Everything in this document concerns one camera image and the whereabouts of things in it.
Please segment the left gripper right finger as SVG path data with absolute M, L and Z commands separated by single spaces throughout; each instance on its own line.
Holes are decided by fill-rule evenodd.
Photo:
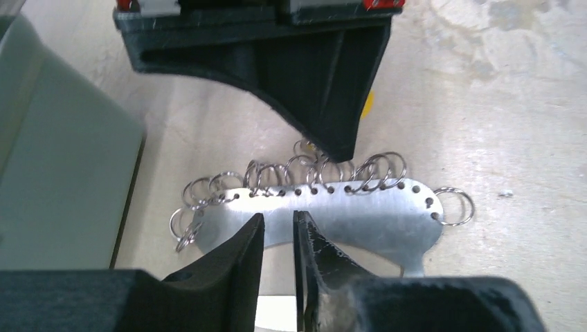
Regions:
M 299 331 L 544 331 L 532 300 L 502 277 L 378 277 L 293 214 Z

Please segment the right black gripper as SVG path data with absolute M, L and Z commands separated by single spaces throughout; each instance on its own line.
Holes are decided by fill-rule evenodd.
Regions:
M 403 1 L 119 1 L 135 71 L 248 91 L 336 162 L 359 118 Z

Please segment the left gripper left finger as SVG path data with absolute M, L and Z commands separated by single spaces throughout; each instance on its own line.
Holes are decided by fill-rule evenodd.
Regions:
M 144 270 L 1 273 L 2 331 L 253 331 L 264 250 L 254 214 L 229 240 L 157 279 Z

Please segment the yellow key tag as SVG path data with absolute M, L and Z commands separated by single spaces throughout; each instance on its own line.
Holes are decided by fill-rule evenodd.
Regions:
M 361 120 L 370 114 L 372 107 L 373 107 L 373 103 L 374 103 L 374 93 L 373 93 L 373 91 L 371 91 L 371 92 L 369 92 L 367 99 L 365 101 L 365 104 L 363 106 L 361 116 L 360 116 Z

